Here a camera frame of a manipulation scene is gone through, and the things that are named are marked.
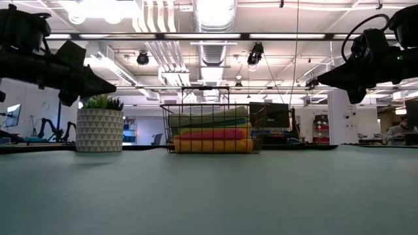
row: white column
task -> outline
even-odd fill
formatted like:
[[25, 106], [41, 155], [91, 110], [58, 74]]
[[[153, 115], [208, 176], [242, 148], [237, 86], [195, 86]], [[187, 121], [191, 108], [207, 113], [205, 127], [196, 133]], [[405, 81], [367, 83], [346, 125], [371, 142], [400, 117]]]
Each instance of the white column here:
[[346, 91], [328, 91], [328, 111], [330, 144], [358, 143], [357, 109], [355, 104], [350, 104]]

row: table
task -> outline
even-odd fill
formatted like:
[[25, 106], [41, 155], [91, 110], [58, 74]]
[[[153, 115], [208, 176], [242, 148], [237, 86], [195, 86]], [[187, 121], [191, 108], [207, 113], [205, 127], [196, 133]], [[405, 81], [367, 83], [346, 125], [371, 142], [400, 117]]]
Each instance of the table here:
[[0, 155], [0, 234], [417, 234], [418, 149]]

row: ventilation duct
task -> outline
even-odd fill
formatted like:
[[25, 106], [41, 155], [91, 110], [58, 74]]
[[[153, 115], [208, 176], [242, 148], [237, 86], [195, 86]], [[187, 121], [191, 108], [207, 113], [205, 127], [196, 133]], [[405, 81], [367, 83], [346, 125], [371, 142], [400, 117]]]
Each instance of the ventilation duct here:
[[[236, 16], [237, 0], [193, 0], [195, 28], [199, 33], [226, 33], [232, 30]], [[200, 45], [199, 59], [204, 84], [221, 81], [227, 55], [227, 46]], [[216, 101], [213, 91], [205, 91], [207, 101]]]

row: monitor screen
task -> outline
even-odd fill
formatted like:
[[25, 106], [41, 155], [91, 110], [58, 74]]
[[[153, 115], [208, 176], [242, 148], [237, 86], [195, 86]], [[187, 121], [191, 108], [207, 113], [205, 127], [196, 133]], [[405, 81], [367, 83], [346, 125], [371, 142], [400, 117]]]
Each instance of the monitor screen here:
[[289, 128], [289, 105], [288, 104], [274, 104], [251, 102], [249, 112], [251, 114], [257, 113], [264, 105], [267, 106], [266, 124], [265, 127], [271, 128]]
[[6, 127], [15, 127], [19, 122], [20, 104], [7, 108]]
[[408, 125], [418, 127], [418, 100], [405, 101]]

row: potted plant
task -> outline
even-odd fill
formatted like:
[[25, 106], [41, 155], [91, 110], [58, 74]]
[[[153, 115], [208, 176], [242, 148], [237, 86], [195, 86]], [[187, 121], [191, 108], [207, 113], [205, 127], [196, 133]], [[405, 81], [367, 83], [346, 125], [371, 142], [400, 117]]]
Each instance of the potted plant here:
[[122, 150], [123, 103], [108, 95], [90, 97], [77, 112], [76, 149], [81, 152]]

